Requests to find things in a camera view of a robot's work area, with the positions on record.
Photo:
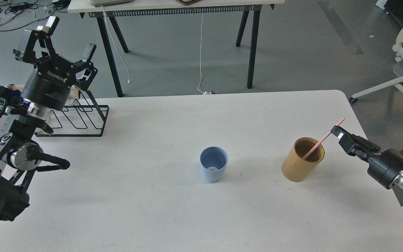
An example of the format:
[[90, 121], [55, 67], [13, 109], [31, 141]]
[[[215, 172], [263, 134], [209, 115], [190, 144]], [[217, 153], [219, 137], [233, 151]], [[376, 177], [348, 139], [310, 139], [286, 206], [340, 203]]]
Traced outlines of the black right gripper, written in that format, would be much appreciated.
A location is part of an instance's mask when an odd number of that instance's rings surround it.
[[349, 156], [356, 156], [369, 164], [367, 173], [384, 188], [398, 186], [403, 189], [403, 155], [389, 149], [379, 153], [380, 147], [369, 140], [334, 126], [331, 134], [339, 139], [339, 145]]

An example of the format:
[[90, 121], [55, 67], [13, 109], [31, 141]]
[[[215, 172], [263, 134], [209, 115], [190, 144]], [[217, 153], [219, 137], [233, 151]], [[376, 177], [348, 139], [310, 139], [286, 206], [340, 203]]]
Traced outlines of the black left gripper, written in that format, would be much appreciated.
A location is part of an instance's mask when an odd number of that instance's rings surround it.
[[[51, 35], [59, 21], [59, 17], [50, 16], [45, 25], [38, 26], [35, 30], [24, 30], [18, 48], [13, 50], [16, 60], [34, 66], [21, 97], [52, 110], [62, 110], [72, 85], [87, 90], [98, 73], [91, 62], [97, 48], [93, 43], [88, 44], [83, 58], [78, 62], [58, 58]], [[35, 52], [37, 42], [41, 48], [48, 50], [42, 51], [40, 58], [36, 57]]]

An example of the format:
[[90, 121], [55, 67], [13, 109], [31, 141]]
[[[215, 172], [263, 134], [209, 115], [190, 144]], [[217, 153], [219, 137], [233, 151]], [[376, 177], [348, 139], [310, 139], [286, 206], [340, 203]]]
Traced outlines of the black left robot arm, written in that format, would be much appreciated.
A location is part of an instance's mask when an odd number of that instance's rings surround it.
[[0, 86], [0, 119], [5, 117], [0, 132], [0, 221], [13, 221], [29, 207], [27, 190], [36, 172], [70, 167], [69, 161], [46, 154], [32, 136], [37, 129], [53, 133], [48, 115], [65, 107], [72, 88], [88, 90], [97, 73], [91, 62], [96, 45], [90, 43], [77, 62], [63, 58], [51, 41], [58, 22], [50, 16], [44, 26], [24, 30], [13, 53], [34, 69], [22, 90]]

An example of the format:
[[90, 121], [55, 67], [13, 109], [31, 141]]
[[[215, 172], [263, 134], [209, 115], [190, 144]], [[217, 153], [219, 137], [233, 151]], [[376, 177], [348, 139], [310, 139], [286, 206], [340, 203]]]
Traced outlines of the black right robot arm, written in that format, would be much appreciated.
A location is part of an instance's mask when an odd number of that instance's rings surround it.
[[334, 126], [331, 134], [339, 139], [339, 145], [349, 156], [356, 156], [368, 163], [367, 173], [386, 189], [397, 186], [403, 190], [403, 154], [388, 149], [381, 151], [375, 143]]

